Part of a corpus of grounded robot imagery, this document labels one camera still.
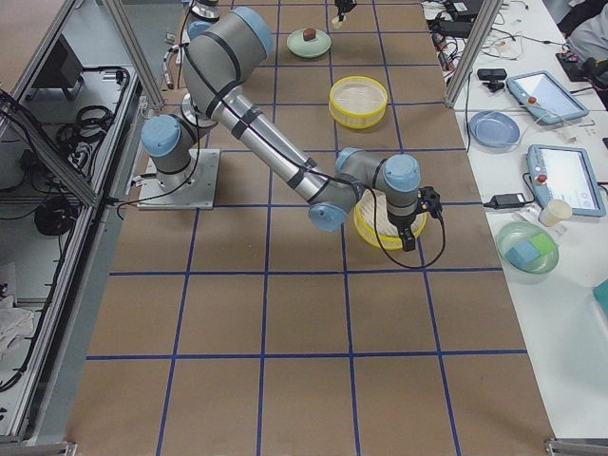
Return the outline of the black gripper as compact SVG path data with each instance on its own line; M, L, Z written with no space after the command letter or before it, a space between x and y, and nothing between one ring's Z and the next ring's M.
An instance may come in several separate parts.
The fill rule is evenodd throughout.
M344 22L347 14L355 8L356 1L355 0L335 0L334 5L336 7L336 16L335 16L336 21Z
M397 229L398 236L402 241L404 252L411 252L416 249L416 237L411 231L414 222L414 215L399 216L388 213L389 222Z

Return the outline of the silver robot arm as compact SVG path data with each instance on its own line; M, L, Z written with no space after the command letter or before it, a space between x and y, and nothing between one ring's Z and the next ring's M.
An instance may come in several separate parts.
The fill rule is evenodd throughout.
M339 25L345 21L346 16L356 6L355 0L334 0L334 6L336 7L336 16L332 19L335 25ZM212 0L194 0L194 1L183 1L183 4L187 5L187 12L191 13L194 17L209 22L216 23L220 18L218 10L218 2Z
M162 114L147 120L142 144L159 174L188 169L190 150L199 141L203 121L221 124L246 145L310 205L309 218L332 232L345 221L366 189L384 193L387 214L404 251L415 248L411 225L423 210L419 163L408 154L381 160L347 147L336 159L335 176L319 171L242 91L242 85L274 47L267 24L253 9L238 7L185 46L182 75L195 117Z

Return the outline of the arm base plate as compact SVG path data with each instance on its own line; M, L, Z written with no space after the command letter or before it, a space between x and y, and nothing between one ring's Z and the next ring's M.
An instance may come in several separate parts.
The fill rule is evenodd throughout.
M176 175L166 175L148 159L146 173L153 174L142 181L137 207L142 210L212 210L215 203L219 171L218 149L189 150L188 167Z

